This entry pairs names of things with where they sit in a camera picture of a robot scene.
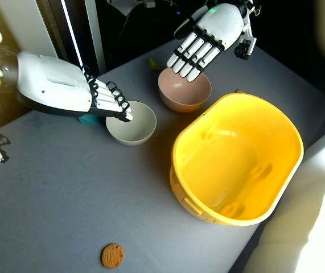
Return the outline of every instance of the robotic arm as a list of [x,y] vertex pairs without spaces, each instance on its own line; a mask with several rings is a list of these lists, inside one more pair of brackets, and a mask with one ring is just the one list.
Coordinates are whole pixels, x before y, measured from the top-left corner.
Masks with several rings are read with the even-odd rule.
[[[14,77],[17,99],[29,108],[74,117],[94,114],[116,117],[124,122],[133,119],[130,105],[117,85],[96,80],[89,74],[88,67],[80,69],[57,58],[28,52],[18,54],[17,60],[18,67],[14,72],[18,75]],[[0,68],[0,90],[2,77],[8,71],[8,66]],[[6,158],[0,150],[0,162]]]
[[251,12],[255,11],[253,0],[227,2],[211,9],[201,7],[175,31],[174,36],[182,39],[192,27],[192,32],[167,61],[167,67],[186,77],[189,82],[196,79],[220,52],[226,51],[237,39],[236,56],[247,60],[252,54],[256,43],[249,19]]

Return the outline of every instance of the pink bowl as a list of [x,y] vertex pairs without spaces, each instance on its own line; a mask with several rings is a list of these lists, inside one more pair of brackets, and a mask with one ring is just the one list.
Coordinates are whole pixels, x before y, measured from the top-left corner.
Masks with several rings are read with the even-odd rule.
[[182,113],[196,111],[212,93],[212,85],[206,75],[200,74],[193,82],[188,82],[171,68],[164,69],[158,76],[158,87],[164,104]]

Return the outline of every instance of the green object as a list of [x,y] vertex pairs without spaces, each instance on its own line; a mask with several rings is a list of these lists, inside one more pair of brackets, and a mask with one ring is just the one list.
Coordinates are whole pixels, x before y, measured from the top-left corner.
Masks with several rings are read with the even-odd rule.
[[96,115],[83,115],[78,117],[80,123],[82,124],[100,124],[99,119]]
[[154,61],[153,59],[149,59],[149,66],[150,66],[151,70],[153,70],[153,71],[160,69],[160,66],[158,65],[158,63],[156,63],[156,61]]

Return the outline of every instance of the teal object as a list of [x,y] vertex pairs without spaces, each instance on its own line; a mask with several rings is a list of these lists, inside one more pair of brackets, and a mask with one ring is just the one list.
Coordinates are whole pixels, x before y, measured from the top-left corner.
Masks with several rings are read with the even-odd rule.
[[100,124],[99,119],[96,115],[83,115],[78,117],[82,124]]

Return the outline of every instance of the bright light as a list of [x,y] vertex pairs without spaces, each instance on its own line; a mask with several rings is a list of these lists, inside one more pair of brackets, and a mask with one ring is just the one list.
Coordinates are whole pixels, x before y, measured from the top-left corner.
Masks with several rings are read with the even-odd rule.
[[76,51],[76,55],[77,55],[77,58],[78,58],[79,63],[80,63],[80,67],[82,67],[83,66],[83,61],[81,60],[80,51],[79,51],[79,48],[77,46],[75,35],[73,33],[73,30],[72,30],[71,21],[70,21],[69,13],[67,12],[65,0],[61,0],[61,4],[62,4],[62,8],[64,10],[65,17],[66,17],[67,26],[68,26],[70,34],[71,34],[71,39],[72,39],[73,46],[75,47],[75,51]]

